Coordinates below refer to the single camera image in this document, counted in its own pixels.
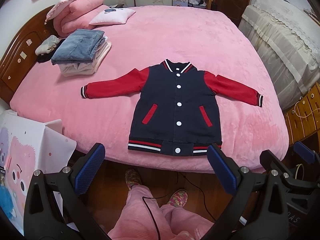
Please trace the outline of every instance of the striped collar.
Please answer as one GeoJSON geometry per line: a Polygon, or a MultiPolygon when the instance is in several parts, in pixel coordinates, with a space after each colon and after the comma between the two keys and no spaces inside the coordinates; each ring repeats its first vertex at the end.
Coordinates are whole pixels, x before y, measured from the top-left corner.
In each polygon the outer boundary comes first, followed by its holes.
{"type": "Polygon", "coordinates": [[[161,64],[171,72],[175,73],[185,73],[192,68],[195,68],[190,62],[188,63],[173,63],[168,59],[165,59],[161,64]]]}

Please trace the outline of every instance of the fleece bed cover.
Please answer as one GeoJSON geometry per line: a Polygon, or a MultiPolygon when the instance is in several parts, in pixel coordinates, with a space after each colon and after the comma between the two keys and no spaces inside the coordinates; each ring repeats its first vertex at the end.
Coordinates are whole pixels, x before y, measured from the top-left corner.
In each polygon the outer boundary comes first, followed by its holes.
{"type": "Polygon", "coordinates": [[[51,62],[36,63],[24,78],[10,106],[19,116],[39,122],[62,119],[63,134],[87,152],[95,142],[106,159],[156,169],[211,173],[206,156],[166,156],[127,149],[139,93],[114,98],[83,99],[80,88],[112,80],[133,68],[141,70],[168,58],[191,62],[254,88],[262,108],[217,94],[222,151],[239,166],[261,170],[259,156],[271,150],[283,159],[289,137],[271,79],[250,41],[222,13],[187,7],[145,6],[124,25],[99,26],[112,49],[92,76],[63,77],[51,62]]]}

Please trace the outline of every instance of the red sleeve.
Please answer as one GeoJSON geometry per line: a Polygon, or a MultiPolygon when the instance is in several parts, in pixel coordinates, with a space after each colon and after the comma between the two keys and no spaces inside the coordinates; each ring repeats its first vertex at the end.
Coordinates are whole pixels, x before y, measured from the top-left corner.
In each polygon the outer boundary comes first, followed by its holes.
{"type": "Polygon", "coordinates": [[[106,98],[122,96],[141,91],[147,81],[149,68],[131,70],[126,75],[114,80],[89,83],[81,88],[83,98],[106,98]]]}
{"type": "Polygon", "coordinates": [[[204,82],[215,93],[219,93],[253,106],[262,107],[263,96],[253,88],[220,75],[204,72],[204,82]]]}

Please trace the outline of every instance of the varsity jacket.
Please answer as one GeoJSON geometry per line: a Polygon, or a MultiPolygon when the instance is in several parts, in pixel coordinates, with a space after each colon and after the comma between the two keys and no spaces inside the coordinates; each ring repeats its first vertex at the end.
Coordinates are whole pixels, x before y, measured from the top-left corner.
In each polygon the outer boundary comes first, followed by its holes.
{"type": "Polygon", "coordinates": [[[210,144],[221,146],[217,93],[253,106],[262,107],[263,100],[239,82],[168,59],[114,80],[89,83],[81,88],[81,96],[116,97],[138,91],[128,149],[173,156],[206,155],[210,144]]]}

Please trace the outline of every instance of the cartoon eye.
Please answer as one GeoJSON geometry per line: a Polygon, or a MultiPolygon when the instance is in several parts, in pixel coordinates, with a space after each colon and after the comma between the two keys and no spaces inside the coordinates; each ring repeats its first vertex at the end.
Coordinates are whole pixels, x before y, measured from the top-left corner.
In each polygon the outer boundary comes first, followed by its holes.
{"type": "Polygon", "coordinates": [[[23,179],[20,181],[20,187],[21,187],[21,191],[23,193],[23,195],[27,195],[27,187],[26,187],[26,184],[24,183],[23,179]]]}
{"type": "Polygon", "coordinates": [[[13,178],[13,182],[14,182],[15,184],[17,184],[17,176],[16,176],[16,174],[17,174],[16,170],[13,170],[13,171],[12,171],[12,178],[13,178]]]}

